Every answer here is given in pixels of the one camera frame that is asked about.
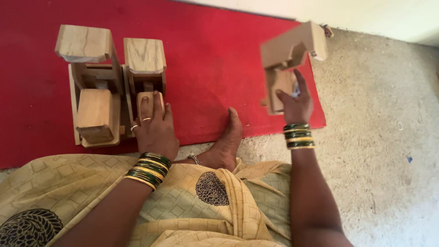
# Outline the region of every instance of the silver anklet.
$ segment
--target silver anklet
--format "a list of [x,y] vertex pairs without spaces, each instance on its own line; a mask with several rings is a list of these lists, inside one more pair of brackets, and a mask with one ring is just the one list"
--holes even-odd
[[197,159],[197,157],[195,155],[189,155],[187,158],[188,159],[193,159],[195,164],[201,166],[201,162]]

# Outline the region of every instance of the saree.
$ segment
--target saree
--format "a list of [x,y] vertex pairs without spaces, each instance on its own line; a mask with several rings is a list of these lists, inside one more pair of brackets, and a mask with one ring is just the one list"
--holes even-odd
[[[50,246],[137,158],[67,154],[33,160],[0,184],[0,246]],[[290,246],[289,172],[279,161],[233,172],[173,164],[145,201],[127,246]]]

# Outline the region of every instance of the white wall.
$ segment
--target white wall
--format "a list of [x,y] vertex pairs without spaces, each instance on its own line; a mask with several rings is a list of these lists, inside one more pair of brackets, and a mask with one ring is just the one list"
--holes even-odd
[[439,46],[439,0],[182,0]]

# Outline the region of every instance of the skin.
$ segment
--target skin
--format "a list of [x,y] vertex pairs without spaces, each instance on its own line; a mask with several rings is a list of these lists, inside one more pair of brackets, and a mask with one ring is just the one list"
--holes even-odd
[[[300,96],[293,98],[277,91],[284,104],[286,124],[307,123],[313,112],[313,101],[306,82],[294,70]],[[317,162],[314,149],[291,150],[290,217],[294,247],[350,247],[343,233],[337,204]]]
[[[312,99],[300,72],[294,71],[301,95],[292,98],[279,91],[284,103],[287,124],[307,123],[312,113]],[[233,171],[242,125],[233,108],[229,108],[229,123],[221,138],[206,152],[197,155],[203,166]],[[132,126],[139,153],[154,152],[174,160],[179,141],[174,134],[171,105],[161,108],[160,97],[154,93],[153,113],[148,111],[148,98],[140,104],[140,118]],[[180,160],[176,163],[192,163]],[[294,247],[350,247],[345,237],[337,205],[317,163],[314,149],[291,151],[290,216]],[[80,223],[70,229],[54,246],[125,246],[135,226],[142,205],[152,188],[142,182],[124,178]]]

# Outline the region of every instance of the stack of bangles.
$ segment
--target stack of bangles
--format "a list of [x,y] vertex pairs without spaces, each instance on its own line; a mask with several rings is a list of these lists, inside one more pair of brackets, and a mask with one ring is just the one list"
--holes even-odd
[[286,125],[283,133],[285,140],[287,140],[288,150],[314,148],[314,140],[311,137],[311,131],[307,123]]
[[131,178],[147,184],[155,191],[171,168],[171,161],[156,153],[143,153],[137,164],[131,168],[125,178]]

